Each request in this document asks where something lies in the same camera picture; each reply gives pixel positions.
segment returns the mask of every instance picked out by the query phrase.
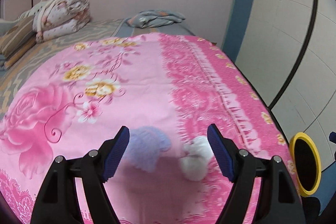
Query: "bed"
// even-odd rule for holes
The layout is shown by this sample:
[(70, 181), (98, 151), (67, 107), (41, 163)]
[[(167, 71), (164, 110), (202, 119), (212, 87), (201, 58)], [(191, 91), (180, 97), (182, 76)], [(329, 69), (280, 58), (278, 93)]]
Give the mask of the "bed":
[[(214, 157), (200, 181), (187, 180), (179, 162), (211, 123), (254, 156), (281, 156), (295, 181), (286, 141), (258, 96), (220, 49), (185, 25), (89, 23), (34, 46), (0, 89), (0, 191), (26, 224), (52, 160), (81, 157), (123, 125), (161, 138), (160, 145), (144, 142), (160, 147), (155, 162), (136, 166), (123, 158), (105, 184), (123, 224), (215, 223), (231, 183)], [(83, 219), (92, 223), (76, 183)], [(253, 220), (259, 188), (256, 179), (244, 223)]]

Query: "metal screw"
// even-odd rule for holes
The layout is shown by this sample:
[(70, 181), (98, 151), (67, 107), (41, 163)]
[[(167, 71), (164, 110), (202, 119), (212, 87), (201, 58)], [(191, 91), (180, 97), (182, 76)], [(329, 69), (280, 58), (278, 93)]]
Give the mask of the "metal screw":
[(98, 155), (98, 151), (97, 150), (91, 150), (90, 152), (89, 152), (89, 156), (90, 157), (95, 157), (95, 156), (97, 156)]
[(274, 161), (276, 161), (277, 163), (281, 162), (282, 159), (279, 156), (274, 156), (273, 157)]
[(63, 157), (62, 157), (62, 156), (57, 156), (57, 157), (55, 158), (55, 161), (56, 161), (57, 163), (60, 163), (62, 160), (63, 160)]
[(241, 150), (239, 150), (239, 155), (241, 155), (241, 156), (243, 156), (243, 157), (246, 157), (248, 154), (249, 154), (248, 151), (245, 150), (245, 149), (241, 149)]

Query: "pillow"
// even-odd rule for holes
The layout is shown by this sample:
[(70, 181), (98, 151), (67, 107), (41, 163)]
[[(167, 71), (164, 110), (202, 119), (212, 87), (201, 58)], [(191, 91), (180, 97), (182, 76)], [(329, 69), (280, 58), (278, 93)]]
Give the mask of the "pillow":
[(0, 38), (0, 54), (7, 58), (16, 49), (27, 42), (27, 40), (34, 34), (33, 20), (33, 16), (20, 20)]
[(8, 30), (11, 29), (16, 24), (17, 24), (17, 20), (16, 21), (6, 21), (0, 18), (0, 37), (5, 35), (6, 32), (8, 32)]
[(4, 63), (3, 67), (5, 70), (8, 70), (11, 66), (13, 66), (20, 58), (31, 49), (36, 44), (36, 37), (32, 36), (28, 39), (27, 43), (22, 45), (18, 50), (16, 50)]

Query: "pink floral bedspread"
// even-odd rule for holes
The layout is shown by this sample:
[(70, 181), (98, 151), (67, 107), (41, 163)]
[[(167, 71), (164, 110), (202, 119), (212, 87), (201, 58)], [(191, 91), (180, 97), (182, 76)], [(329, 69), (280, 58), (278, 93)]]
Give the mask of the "pink floral bedspread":
[[(0, 190), (23, 223), (57, 155), (82, 157), (121, 126), (164, 132), (171, 147), (153, 173), (122, 159), (105, 188), (122, 223), (216, 222), (232, 184), (213, 157), (202, 181), (184, 178), (182, 145), (215, 123), (257, 157), (280, 155), (285, 140), (230, 60), (208, 41), (151, 33), (75, 44), (45, 62), (17, 92), (0, 124)], [(85, 223), (92, 223), (80, 181)], [(244, 223), (251, 223), (260, 180)]]

